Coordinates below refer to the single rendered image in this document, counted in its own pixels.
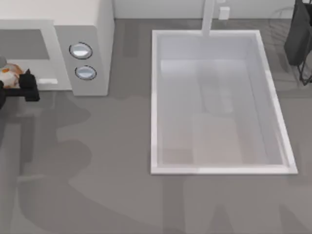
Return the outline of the orange and white food item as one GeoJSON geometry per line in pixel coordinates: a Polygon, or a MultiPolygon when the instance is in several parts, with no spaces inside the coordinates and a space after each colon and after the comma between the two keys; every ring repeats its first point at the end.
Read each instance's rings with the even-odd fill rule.
{"type": "Polygon", "coordinates": [[[4,88],[19,88],[19,78],[24,71],[16,64],[9,63],[0,68],[0,81],[4,88]]]}

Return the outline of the tall white tap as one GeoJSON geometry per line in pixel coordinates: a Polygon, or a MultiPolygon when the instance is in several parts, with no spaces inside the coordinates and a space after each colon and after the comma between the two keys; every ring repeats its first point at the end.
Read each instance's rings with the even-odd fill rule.
{"type": "Polygon", "coordinates": [[[201,32],[204,37],[208,37],[213,21],[213,14],[215,9],[215,0],[205,0],[203,6],[203,19],[201,32]]]}

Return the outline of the large round microwave knob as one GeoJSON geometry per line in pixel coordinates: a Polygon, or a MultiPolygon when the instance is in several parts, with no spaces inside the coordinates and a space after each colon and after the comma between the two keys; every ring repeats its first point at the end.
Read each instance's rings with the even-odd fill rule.
{"type": "Polygon", "coordinates": [[[69,53],[76,59],[88,59],[93,55],[93,49],[84,42],[78,42],[69,46],[69,53]]]}

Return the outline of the pale microwave oven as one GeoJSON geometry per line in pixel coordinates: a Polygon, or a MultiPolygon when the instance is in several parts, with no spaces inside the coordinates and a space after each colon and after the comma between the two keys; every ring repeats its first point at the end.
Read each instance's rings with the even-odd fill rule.
{"type": "Polygon", "coordinates": [[[114,44],[112,0],[0,0],[0,19],[52,20],[75,96],[106,96],[114,44]],[[88,59],[76,59],[69,46],[84,42],[93,49],[88,59]],[[97,71],[93,80],[81,80],[75,69],[84,65],[97,71]]]}

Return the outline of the pale microwave door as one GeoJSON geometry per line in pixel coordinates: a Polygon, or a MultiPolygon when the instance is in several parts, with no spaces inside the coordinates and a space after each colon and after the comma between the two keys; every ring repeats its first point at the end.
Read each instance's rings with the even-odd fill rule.
{"type": "Polygon", "coordinates": [[[38,84],[40,90],[71,90],[54,22],[50,19],[0,19],[0,56],[8,63],[58,84],[38,84]]]}

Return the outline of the small round microwave knob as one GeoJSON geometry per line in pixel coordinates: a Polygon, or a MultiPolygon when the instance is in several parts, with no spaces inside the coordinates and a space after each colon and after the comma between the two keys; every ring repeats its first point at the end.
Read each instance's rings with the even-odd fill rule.
{"type": "Polygon", "coordinates": [[[97,71],[88,65],[77,67],[75,75],[81,80],[93,80],[97,76],[97,71]]]}

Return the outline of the white sink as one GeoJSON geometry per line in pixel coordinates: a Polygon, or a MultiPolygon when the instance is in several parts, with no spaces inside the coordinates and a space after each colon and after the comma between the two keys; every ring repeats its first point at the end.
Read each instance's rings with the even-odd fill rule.
{"type": "Polygon", "coordinates": [[[258,30],[154,30],[153,175],[298,173],[258,30]]]}

